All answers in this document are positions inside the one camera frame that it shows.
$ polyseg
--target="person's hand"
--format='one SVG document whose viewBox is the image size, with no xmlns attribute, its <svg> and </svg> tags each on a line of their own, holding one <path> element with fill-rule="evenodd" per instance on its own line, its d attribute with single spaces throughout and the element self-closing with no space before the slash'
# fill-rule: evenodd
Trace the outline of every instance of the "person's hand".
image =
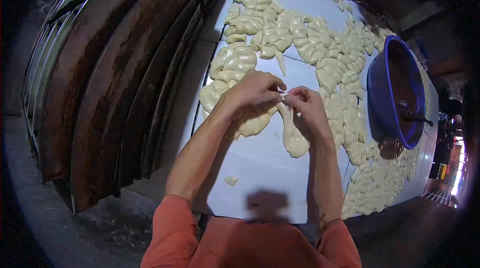
<svg viewBox="0 0 480 268">
<path fill-rule="evenodd" d="M 318 92 L 299 86 L 291 89 L 285 96 L 285 100 L 298 109 L 315 136 L 320 136 L 321 139 L 329 142 L 333 140 L 324 103 Z"/>
<path fill-rule="evenodd" d="M 234 87 L 224 93 L 226 99 L 238 107 L 257 105 L 268 101 L 282 101 L 278 89 L 285 91 L 282 79 L 271 73 L 250 70 Z"/>
</svg>

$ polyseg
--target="blue plastic basin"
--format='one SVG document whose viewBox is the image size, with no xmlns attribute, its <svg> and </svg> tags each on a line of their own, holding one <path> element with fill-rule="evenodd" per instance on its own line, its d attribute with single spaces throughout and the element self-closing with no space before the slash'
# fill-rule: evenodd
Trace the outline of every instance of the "blue plastic basin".
<svg viewBox="0 0 480 268">
<path fill-rule="evenodd" d="M 404 91 L 394 95 L 392 84 L 397 92 L 399 87 Z M 402 120 L 402 127 L 400 127 L 399 118 L 401 117 L 397 113 L 397 104 L 404 100 L 403 94 L 407 94 L 409 96 L 407 108 L 412 113 L 424 117 L 425 92 L 415 59 L 407 44 L 397 36 L 387 37 L 383 51 L 370 65 L 367 90 L 369 107 L 384 134 L 400 139 L 406 149 L 415 148 L 422 136 L 424 122 Z"/>
</svg>

